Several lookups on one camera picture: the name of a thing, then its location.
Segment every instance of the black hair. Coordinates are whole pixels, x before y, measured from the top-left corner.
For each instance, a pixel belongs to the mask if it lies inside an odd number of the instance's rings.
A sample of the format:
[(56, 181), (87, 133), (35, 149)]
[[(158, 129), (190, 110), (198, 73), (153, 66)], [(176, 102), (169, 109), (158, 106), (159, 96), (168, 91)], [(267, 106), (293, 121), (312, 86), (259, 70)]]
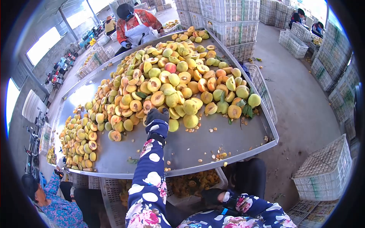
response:
[(304, 10), (302, 10), (301, 8), (298, 9), (298, 13), (300, 13), (303, 16), (305, 15)]
[(30, 174), (24, 174), (22, 176), (22, 185), (29, 198), (35, 203), (38, 203), (38, 200), (35, 200), (35, 192), (38, 190), (38, 183), (34, 177)]
[(324, 28), (324, 26), (323, 26), (322, 22), (318, 22), (318, 24), (319, 24), (322, 28)]

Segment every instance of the white glove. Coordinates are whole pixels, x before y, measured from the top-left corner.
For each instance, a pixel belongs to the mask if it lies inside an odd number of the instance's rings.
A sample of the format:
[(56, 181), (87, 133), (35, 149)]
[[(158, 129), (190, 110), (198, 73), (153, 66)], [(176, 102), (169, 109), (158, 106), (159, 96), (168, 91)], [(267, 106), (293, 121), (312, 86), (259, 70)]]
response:
[(71, 189), (70, 189), (70, 195), (73, 195), (73, 192), (75, 191), (75, 187), (71, 187)]
[(64, 157), (65, 156), (63, 156), (63, 157), (60, 157), (60, 159), (58, 160), (58, 162), (57, 162), (57, 167), (59, 168), (59, 170), (61, 170), (63, 167), (65, 167), (65, 163), (64, 163)]

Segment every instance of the black hat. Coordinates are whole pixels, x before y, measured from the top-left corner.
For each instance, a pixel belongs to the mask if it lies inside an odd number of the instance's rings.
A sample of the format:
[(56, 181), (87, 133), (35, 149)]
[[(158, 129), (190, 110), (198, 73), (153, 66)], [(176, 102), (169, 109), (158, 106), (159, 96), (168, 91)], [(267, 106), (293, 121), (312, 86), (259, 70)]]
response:
[(34, 177), (30, 174), (24, 174), (22, 176), (22, 185), (31, 200), (35, 200), (35, 192), (38, 190), (38, 183)]
[(134, 13), (134, 8), (130, 4), (127, 4), (127, 3), (124, 3), (120, 6), (118, 6), (118, 8), (116, 9), (116, 14), (122, 20), (126, 20), (127, 17), (129, 15), (131, 15), (132, 13)]

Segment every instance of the concrete pillar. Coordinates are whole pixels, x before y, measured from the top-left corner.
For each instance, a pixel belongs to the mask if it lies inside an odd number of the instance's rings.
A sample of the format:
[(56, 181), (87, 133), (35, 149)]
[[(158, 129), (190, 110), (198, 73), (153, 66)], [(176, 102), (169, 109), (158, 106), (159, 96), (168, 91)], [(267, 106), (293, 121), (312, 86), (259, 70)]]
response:
[(92, 10), (92, 8), (91, 8), (91, 5), (90, 5), (90, 3), (89, 3), (89, 0), (86, 0), (86, 2), (88, 3), (88, 5), (89, 5), (89, 7), (90, 7), (90, 9), (91, 9), (91, 12), (92, 12), (92, 14), (94, 15), (94, 18), (96, 19), (96, 25), (98, 25), (99, 24), (99, 19), (98, 19), (98, 17), (96, 16), (96, 14), (94, 13), (94, 11)]
[(46, 94), (46, 97), (49, 97), (49, 92), (48, 90), (41, 85), (40, 81), (38, 80), (38, 78), (33, 74), (33, 72), (29, 69), (29, 67), (27, 66), (27, 64), (24, 62), (24, 59), (22, 57), (19, 57), (19, 61), (23, 64), (24, 69), (26, 70), (26, 72), (28, 73), (28, 76), (36, 83), (36, 85)]
[(78, 37), (76, 36), (75, 32), (73, 31), (73, 29), (71, 28), (70, 24), (68, 23), (66, 16), (64, 15), (64, 13), (62, 12), (61, 7), (58, 8), (59, 13), (61, 14), (62, 19), (64, 20), (66, 26), (68, 27), (68, 29), (70, 30), (70, 33), (73, 35), (73, 37), (75, 38), (76, 42), (78, 42)]

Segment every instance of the black glove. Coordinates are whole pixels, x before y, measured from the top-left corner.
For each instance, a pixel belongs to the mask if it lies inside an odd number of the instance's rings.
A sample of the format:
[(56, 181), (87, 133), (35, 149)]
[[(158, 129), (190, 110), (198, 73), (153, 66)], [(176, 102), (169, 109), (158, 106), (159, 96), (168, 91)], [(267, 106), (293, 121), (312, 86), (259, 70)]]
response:
[(153, 108), (147, 114), (145, 125), (150, 124), (153, 120), (163, 120), (167, 124), (169, 124), (169, 118), (170, 118), (170, 114), (169, 114), (169, 110), (167, 108), (163, 108), (162, 113), (160, 113), (156, 108)]
[(212, 188), (208, 190), (203, 190), (201, 195), (203, 199), (209, 204), (213, 205), (222, 205), (221, 202), (218, 201), (218, 195), (222, 192), (226, 192), (227, 190), (219, 189), (219, 188)]

